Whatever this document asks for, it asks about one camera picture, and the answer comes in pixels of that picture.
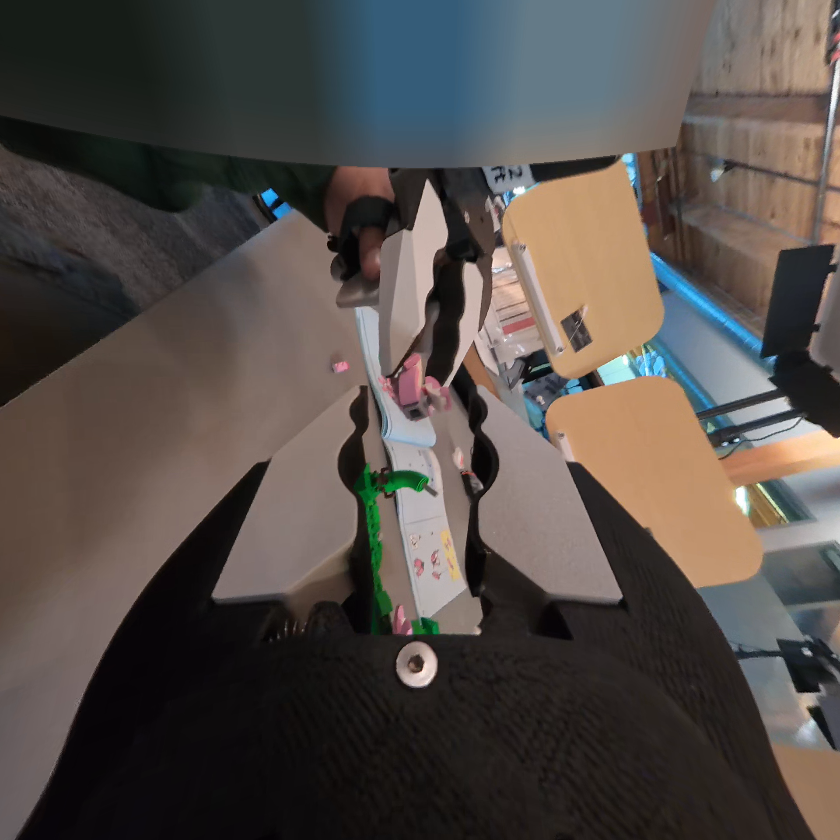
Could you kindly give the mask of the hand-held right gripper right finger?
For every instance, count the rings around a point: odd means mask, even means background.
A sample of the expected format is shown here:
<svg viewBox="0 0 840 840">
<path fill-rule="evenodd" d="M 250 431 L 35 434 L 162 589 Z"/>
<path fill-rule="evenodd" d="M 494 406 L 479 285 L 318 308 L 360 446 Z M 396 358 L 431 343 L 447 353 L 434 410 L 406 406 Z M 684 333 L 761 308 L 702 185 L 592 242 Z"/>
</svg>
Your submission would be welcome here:
<svg viewBox="0 0 840 840">
<path fill-rule="evenodd" d="M 615 605 L 623 594 L 560 450 L 484 386 L 474 434 L 465 572 L 490 599 Z"/>
</svg>

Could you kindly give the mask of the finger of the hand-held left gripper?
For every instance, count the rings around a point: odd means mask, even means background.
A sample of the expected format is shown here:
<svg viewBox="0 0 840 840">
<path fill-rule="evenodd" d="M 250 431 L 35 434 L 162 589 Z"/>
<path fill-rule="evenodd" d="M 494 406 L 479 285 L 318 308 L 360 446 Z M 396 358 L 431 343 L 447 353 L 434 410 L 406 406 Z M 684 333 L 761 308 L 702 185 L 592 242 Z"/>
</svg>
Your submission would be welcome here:
<svg viewBox="0 0 840 840">
<path fill-rule="evenodd" d="M 490 274 L 466 260 L 436 268 L 433 302 L 437 304 L 426 362 L 426 377 L 450 386 L 484 325 L 491 296 Z"/>
<path fill-rule="evenodd" d="M 388 236 L 381 249 L 379 346 L 383 375 L 393 375 L 421 338 L 434 262 L 446 245 L 445 212 L 434 185 L 424 179 L 412 227 Z"/>
</svg>

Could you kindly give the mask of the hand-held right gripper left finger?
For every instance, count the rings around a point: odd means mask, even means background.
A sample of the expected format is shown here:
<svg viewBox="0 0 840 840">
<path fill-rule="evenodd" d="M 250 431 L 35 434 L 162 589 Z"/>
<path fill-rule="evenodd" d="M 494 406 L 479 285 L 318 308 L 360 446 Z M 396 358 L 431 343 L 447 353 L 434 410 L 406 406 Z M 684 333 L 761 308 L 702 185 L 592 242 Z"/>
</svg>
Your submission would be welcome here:
<svg viewBox="0 0 840 840">
<path fill-rule="evenodd" d="M 365 421 L 368 395 L 356 386 L 271 457 L 216 583 L 216 602 L 342 602 L 351 594 L 358 508 L 340 477 L 340 451 L 356 430 L 358 400 Z"/>
</svg>

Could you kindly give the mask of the pink lego flower piece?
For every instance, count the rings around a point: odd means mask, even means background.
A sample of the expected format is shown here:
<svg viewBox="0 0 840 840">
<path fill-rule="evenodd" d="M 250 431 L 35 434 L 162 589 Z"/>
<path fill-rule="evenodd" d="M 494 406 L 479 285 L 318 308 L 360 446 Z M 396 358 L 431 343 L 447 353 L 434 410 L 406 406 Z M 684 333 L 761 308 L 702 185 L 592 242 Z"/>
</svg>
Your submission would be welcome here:
<svg viewBox="0 0 840 840">
<path fill-rule="evenodd" d="M 411 353 L 393 376 L 380 376 L 379 383 L 409 421 L 451 411 L 453 402 L 448 387 L 425 374 L 420 353 Z"/>
</svg>

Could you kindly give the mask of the black device on arm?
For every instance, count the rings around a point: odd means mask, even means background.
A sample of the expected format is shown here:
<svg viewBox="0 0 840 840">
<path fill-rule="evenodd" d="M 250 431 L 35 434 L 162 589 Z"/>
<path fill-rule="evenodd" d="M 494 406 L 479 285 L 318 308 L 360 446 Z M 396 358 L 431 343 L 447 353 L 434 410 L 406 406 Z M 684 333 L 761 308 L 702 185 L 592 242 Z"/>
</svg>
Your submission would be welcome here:
<svg viewBox="0 0 840 840">
<path fill-rule="evenodd" d="M 730 642 L 772 739 L 838 751 L 838 655 L 822 639 L 777 639 L 761 649 Z"/>
</svg>

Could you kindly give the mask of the green lego plant model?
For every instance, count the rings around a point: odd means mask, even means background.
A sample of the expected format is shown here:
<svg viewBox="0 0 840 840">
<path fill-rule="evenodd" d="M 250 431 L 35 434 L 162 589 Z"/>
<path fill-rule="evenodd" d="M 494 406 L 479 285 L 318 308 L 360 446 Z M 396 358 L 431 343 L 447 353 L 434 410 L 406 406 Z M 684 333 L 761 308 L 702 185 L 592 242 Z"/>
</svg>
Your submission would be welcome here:
<svg viewBox="0 0 840 840">
<path fill-rule="evenodd" d="M 408 635 L 433 636 L 439 634 L 439 625 L 429 617 L 408 620 L 402 605 L 395 605 L 382 580 L 382 522 L 379 510 L 380 497 L 393 497 L 399 490 L 416 493 L 437 492 L 431 488 L 427 476 L 412 469 L 374 470 L 365 464 L 353 483 L 353 492 L 361 504 L 364 525 L 363 555 L 355 569 L 356 613 L 362 632 L 375 636 Z"/>
</svg>

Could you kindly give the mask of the lego instruction booklet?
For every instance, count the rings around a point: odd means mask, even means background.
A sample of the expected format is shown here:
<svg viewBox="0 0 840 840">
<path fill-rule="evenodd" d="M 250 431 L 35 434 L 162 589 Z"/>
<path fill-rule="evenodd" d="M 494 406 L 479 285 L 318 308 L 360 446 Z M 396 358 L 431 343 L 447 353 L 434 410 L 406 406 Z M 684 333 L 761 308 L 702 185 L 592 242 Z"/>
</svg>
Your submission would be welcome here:
<svg viewBox="0 0 840 840">
<path fill-rule="evenodd" d="M 395 510 L 416 612 L 418 618 L 431 620 L 467 591 L 445 510 L 444 477 L 434 452 L 436 433 L 429 418 L 408 419 L 386 383 L 380 366 L 378 313 L 372 308 L 357 308 L 355 321 L 380 414 L 388 466 L 428 479 L 424 490 L 397 490 Z"/>
</svg>

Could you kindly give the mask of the person's left hand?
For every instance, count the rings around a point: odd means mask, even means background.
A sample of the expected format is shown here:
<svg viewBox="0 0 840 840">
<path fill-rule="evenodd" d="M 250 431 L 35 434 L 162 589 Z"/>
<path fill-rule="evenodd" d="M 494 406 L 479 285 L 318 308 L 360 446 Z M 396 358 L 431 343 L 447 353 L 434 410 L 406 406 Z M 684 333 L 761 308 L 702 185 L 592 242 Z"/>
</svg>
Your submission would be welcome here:
<svg viewBox="0 0 840 840">
<path fill-rule="evenodd" d="M 347 207 L 363 197 L 380 197 L 390 203 L 395 196 L 389 171 L 384 167 L 338 166 L 335 168 L 324 195 L 323 213 L 328 232 L 335 237 L 341 233 Z M 378 281 L 381 273 L 382 245 L 386 227 L 360 228 L 358 237 L 359 261 L 362 275 Z"/>
</svg>

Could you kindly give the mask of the clear storage box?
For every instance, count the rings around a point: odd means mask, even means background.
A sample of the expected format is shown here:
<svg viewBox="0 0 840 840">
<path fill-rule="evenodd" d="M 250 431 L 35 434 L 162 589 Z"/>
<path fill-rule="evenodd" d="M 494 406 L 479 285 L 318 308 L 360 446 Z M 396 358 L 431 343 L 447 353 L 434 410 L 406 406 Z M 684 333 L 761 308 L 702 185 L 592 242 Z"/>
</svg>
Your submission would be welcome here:
<svg viewBox="0 0 840 840">
<path fill-rule="evenodd" d="M 516 360 L 543 351 L 544 345 L 509 258 L 492 267 L 491 280 L 485 333 L 497 362 L 509 368 Z"/>
</svg>

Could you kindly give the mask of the blue pipe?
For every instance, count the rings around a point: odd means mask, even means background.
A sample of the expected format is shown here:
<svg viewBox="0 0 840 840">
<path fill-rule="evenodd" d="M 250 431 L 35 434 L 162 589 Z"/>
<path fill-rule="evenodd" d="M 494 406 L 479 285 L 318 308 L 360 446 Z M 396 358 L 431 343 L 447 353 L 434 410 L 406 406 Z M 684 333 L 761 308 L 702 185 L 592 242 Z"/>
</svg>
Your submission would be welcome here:
<svg viewBox="0 0 840 840">
<path fill-rule="evenodd" d="M 691 306 L 702 318 L 728 337 L 742 352 L 764 364 L 762 342 L 722 303 L 687 279 L 677 268 L 655 253 L 650 254 L 657 281 Z"/>
</svg>

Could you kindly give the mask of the black panel on stand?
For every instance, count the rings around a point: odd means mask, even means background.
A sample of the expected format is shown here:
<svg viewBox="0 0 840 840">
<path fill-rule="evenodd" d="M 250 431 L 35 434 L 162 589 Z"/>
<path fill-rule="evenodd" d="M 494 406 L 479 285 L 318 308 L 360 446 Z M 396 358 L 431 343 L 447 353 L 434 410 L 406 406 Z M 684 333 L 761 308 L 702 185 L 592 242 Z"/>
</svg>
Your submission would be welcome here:
<svg viewBox="0 0 840 840">
<path fill-rule="evenodd" d="M 834 245 L 782 250 L 761 356 L 770 381 L 811 424 L 839 437 L 839 275 Z"/>
</svg>

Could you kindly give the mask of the metal pole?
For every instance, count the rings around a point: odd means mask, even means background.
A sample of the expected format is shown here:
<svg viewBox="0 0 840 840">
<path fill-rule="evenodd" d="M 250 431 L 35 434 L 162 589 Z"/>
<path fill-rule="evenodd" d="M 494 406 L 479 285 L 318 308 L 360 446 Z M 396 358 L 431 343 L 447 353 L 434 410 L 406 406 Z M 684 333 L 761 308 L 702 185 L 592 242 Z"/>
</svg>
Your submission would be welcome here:
<svg viewBox="0 0 840 840">
<path fill-rule="evenodd" d="M 833 157 L 834 132 L 837 124 L 837 112 L 839 102 L 839 58 L 838 51 L 831 55 L 831 87 L 829 102 L 826 114 L 826 125 L 822 147 L 821 168 L 817 182 L 815 205 L 812 224 L 812 245 L 819 245 L 823 237 L 823 224 L 826 205 L 826 196 L 830 182 L 831 161 Z"/>
</svg>

